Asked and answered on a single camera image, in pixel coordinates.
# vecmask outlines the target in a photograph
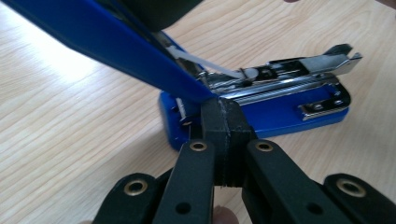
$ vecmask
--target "blue plastic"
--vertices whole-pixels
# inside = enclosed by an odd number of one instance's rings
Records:
[[[256,104],[243,105],[242,110],[247,122],[254,128],[256,134],[260,138],[265,138],[340,122],[346,116],[348,109],[303,121],[302,113],[298,108],[299,105],[329,98],[330,93],[326,88],[318,88],[261,101]],[[181,116],[175,110],[177,103],[172,95],[162,92],[159,102],[168,141],[174,149],[179,150],[183,143],[189,140],[189,129],[179,122]]]

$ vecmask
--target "stapler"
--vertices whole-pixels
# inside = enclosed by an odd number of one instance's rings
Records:
[[[161,89],[164,126],[176,149],[199,125],[201,103],[214,97],[240,104],[259,137],[341,121],[351,100],[336,76],[361,59],[348,58],[352,47],[343,44],[319,56],[230,71],[185,52],[163,32],[200,0],[3,2],[69,48]]]

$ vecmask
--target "chrome metal part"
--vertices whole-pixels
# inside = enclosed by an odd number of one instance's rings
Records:
[[[129,196],[136,196],[146,191],[148,183],[144,179],[136,179],[124,187],[124,192]]]
[[[336,182],[337,188],[352,197],[362,198],[366,196],[367,192],[360,184],[352,180],[341,178]]]
[[[339,86],[336,76],[349,72],[362,58],[359,53],[348,58],[351,50],[352,47],[344,44],[334,46],[319,56],[271,61],[251,68],[259,73],[253,79],[216,73],[205,73],[201,77],[205,77],[206,86],[220,97],[235,100],[240,105],[254,104],[324,86],[336,88]],[[342,111],[349,106],[349,102],[349,94],[343,88],[342,91],[335,91],[331,99],[299,107],[303,120],[307,120]]]
[[[255,147],[259,151],[263,151],[263,152],[270,152],[270,151],[272,151],[274,149],[271,145],[269,145],[269,144],[267,144],[265,142],[258,142],[258,143],[256,143]]]
[[[187,117],[187,115],[186,115],[186,109],[184,108],[183,101],[181,101],[180,98],[176,98],[176,103],[177,103],[177,107],[178,107],[178,111],[180,113],[181,119],[184,120]]]
[[[204,151],[207,149],[207,144],[205,142],[191,142],[190,148],[194,151]]]

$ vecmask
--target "wood grain surface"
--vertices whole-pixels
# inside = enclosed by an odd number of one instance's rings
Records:
[[[395,15],[374,0],[207,0],[166,32],[231,69],[352,45],[364,59],[341,77],[346,119],[271,140],[319,183],[351,174],[396,202]],[[123,176],[171,168],[158,93],[0,3],[0,223],[92,220]],[[215,204],[250,223],[240,189],[216,189]]]

